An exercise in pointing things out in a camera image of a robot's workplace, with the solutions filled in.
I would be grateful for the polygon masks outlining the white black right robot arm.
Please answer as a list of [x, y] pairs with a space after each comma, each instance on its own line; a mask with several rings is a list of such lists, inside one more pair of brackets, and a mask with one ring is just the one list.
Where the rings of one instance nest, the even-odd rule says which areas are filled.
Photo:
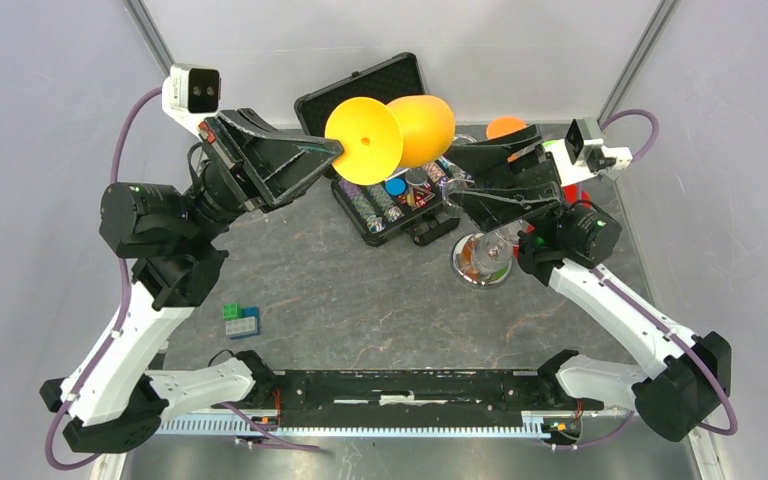
[[723, 410], [724, 436], [738, 419], [730, 401], [732, 349], [716, 332], [699, 335], [659, 311], [606, 266], [622, 228], [590, 200], [564, 188], [631, 165], [626, 147], [605, 143], [598, 124], [579, 119], [559, 140], [529, 126], [500, 138], [454, 144], [445, 158], [464, 172], [448, 194], [485, 234], [519, 224], [515, 259], [542, 285], [571, 300], [632, 356], [631, 364], [574, 351], [553, 357], [537, 382], [540, 400], [562, 408], [591, 399], [639, 416], [677, 442], [708, 428]]

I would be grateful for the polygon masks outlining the yellow plastic wine glass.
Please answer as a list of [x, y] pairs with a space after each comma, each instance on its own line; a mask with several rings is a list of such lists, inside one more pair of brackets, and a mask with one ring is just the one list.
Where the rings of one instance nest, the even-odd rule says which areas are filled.
[[333, 110], [324, 134], [343, 147], [332, 163], [338, 175], [370, 186], [399, 168], [421, 167], [442, 156], [455, 129], [453, 110], [436, 96], [404, 96], [388, 103], [354, 97]]

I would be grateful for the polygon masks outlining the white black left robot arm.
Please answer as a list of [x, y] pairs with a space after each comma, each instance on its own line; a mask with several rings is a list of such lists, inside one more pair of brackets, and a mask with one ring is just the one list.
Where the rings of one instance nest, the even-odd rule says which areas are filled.
[[52, 431], [75, 453], [125, 453], [176, 417], [222, 403], [264, 407], [275, 397], [276, 376], [253, 352], [170, 375], [149, 366], [215, 287], [228, 256], [215, 239], [239, 217], [303, 195], [343, 147], [278, 130], [247, 108], [174, 120], [195, 136], [203, 160], [182, 192], [133, 182], [105, 189], [100, 234], [120, 259], [122, 299], [79, 367], [40, 390]]

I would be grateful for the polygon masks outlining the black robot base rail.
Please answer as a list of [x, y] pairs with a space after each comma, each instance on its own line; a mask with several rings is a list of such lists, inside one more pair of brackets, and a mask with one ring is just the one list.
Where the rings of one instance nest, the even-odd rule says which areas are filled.
[[525, 412], [573, 415], [604, 403], [576, 399], [548, 374], [512, 369], [274, 371], [253, 350], [238, 351], [253, 390], [235, 407], [273, 409], [287, 428], [374, 432], [520, 427]]

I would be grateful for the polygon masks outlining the red plastic wine glass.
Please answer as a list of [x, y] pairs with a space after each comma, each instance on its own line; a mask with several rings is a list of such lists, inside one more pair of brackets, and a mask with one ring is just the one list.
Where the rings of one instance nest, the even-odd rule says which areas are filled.
[[564, 195], [564, 211], [574, 204], [594, 210], [589, 194], [579, 184], [563, 186], [562, 193]]

